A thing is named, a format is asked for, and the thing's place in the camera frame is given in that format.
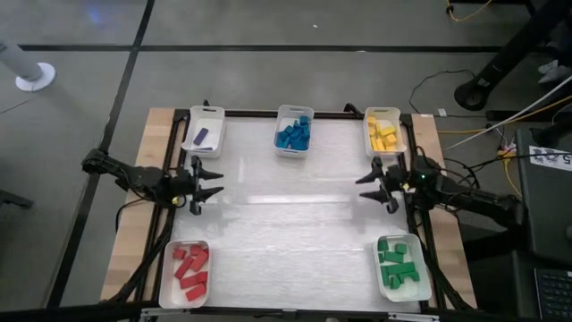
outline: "white pole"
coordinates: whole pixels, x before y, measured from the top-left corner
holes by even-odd
[[[18,75],[16,86],[23,91],[41,90],[55,79],[54,66],[34,63],[21,48],[2,38],[0,38],[0,62]]]

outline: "pole base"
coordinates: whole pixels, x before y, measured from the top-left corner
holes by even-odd
[[[38,63],[38,66],[42,70],[42,77],[34,81],[27,81],[20,77],[16,77],[16,86],[18,89],[32,93],[46,88],[54,81],[54,66],[47,63]]]

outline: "plastic container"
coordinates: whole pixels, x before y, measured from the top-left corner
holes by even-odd
[[[223,150],[224,139],[224,108],[216,106],[193,106],[190,109],[190,124],[187,137],[181,147],[192,156],[217,158]],[[206,128],[206,134],[200,145],[193,143],[201,129]]]
[[[203,296],[198,297],[194,301],[188,301],[185,295],[190,289],[181,289],[179,285],[179,279],[177,279],[174,274],[179,268],[182,260],[175,259],[172,257],[172,252],[177,247],[182,247],[187,251],[189,255],[189,248],[191,245],[201,245],[208,249],[208,259],[205,265],[201,268],[201,272],[208,272],[208,278],[206,279],[206,293]],[[161,275],[161,289],[159,290],[159,305],[164,309],[193,309],[200,308],[208,299],[208,294],[211,289],[211,266],[213,250],[208,247],[206,241],[171,241],[164,248],[164,259],[163,259],[163,273]],[[191,269],[185,273],[184,277],[192,276],[197,272]]]
[[[300,151],[292,148],[278,148],[276,141],[278,140],[278,132],[284,131],[288,125],[292,126],[294,121],[299,121],[300,116],[307,116],[308,127],[310,130],[310,139],[307,142],[307,150]],[[306,157],[310,151],[310,142],[312,141],[312,121],[314,121],[314,110],[310,107],[303,106],[280,106],[278,109],[278,118],[276,120],[276,131],[274,132],[274,148],[276,154],[282,157]]]
[[[368,107],[366,109],[366,115],[364,117],[364,142],[366,143],[366,154],[369,157],[394,156],[407,150],[408,147],[403,144],[403,136],[401,136],[400,114],[401,111],[395,107]],[[369,139],[368,116],[373,116],[382,127],[393,126],[395,128],[397,143],[395,144],[394,151],[374,151],[372,142]]]
[[[377,283],[379,284],[379,291],[382,295],[390,301],[426,301],[431,298],[432,290],[429,283],[429,275],[427,274],[427,267],[423,260],[423,252],[421,250],[421,242],[413,233],[393,236],[382,236],[389,244],[390,250],[393,251],[396,243],[405,243],[408,245],[408,251],[403,255],[403,262],[412,261],[415,263],[416,271],[419,273],[419,282],[414,282],[410,278],[406,278],[405,282],[397,290],[391,290],[389,286],[383,285],[382,270],[380,266],[388,266],[396,263],[385,260],[383,263],[379,262],[377,256],[377,241],[373,243],[375,272],[377,274]]]

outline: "red block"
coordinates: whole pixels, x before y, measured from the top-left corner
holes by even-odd
[[[194,301],[199,296],[204,295],[205,293],[206,293],[206,286],[204,284],[199,284],[197,287],[186,292],[185,294],[187,295],[187,300]]]
[[[197,256],[203,248],[200,245],[190,246],[190,255]]]
[[[197,277],[197,280],[200,283],[206,283],[206,279],[208,279],[208,273],[207,272],[198,272],[195,274],[195,276]]]
[[[172,253],[172,257],[175,259],[185,259],[185,255],[187,255],[187,251],[180,248],[176,248]]]
[[[207,279],[207,272],[199,272],[194,274],[193,276],[185,277],[179,281],[181,285],[181,289],[190,288],[191,286],[195,286],[199,283],[205,283]]]
[[[191,256],[185,258],[185,260],[182,261],[179,268],[177,268],[177,271],[175,272],[175,277],[177,277],[178,279],[182,279],[185,273],[187,273],[187,270],[189,270],[189,267],[193,263],[193,261],[194,260]]]
[[[195,260],[193,260],[193,263],[190,264],[189,268],[194,270],[195,272],[199,271],[200,268],[205,264],[207,258],[208,258],[208,254],[201,250],[198,253]]]

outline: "wooden table frame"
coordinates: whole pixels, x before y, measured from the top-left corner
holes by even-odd
[[[272,111],[227,111],[227,117],[242,112],[240,116],[272,117],[276,112]],[[352,118],[355,115],[348,113],[316,113],[315,118]],[[184,110],[173,108],[152,108],[149,111],[147,124],[143,132],[143,137],[139,146],[139,153],[136,165],[157,166],[161,168],[176,167],[180,159],[180,149],[178,148],[183,140],[188,122],[175,122],[185,115]],[[434,119],[431,115],[412,114],[408,118],[411,122],[415,143],[424,148],[428,157],[432,158],[444,167],[444,161],[437,135]],[[166,157],[171,154],[170,162],[166,162]],[[128,193],[126,202],[133,201],[137,197],[131,192]],[[166,210],[157,214],[157,208],[150,202],[142,201],[132,207],[125,208],[122,212],[119,230],[115,237],[114,249],[107,269],[105,283],[101,292],[101,299],[108,299],[115,295],[121,286],[129,279],[135,268],[143,258],[148,241],[153,241],[158,235],[158,231],[164,224]],[[463,243],[460,237],[458,221],[454,216],[448,214],[444,209],[435,208],[429,212],[430,226],[433,232],[434,253],[441,271],[447,276],[451,285],[461,295],[463,300],[473,307],[476,307],[475,295],[468,272],[467,260],[463,250]],[[157,262],[162,258],[157,257],[153,266],[149,269],[147,280],[143,287],[132,294],[130,299],[134,301],[155,300],[158,287],[156,278]],[[433,296],[429,301],[430,308],[438,307],[437,296]],[[451,309],[450,302],[446,302],[446,308]]]

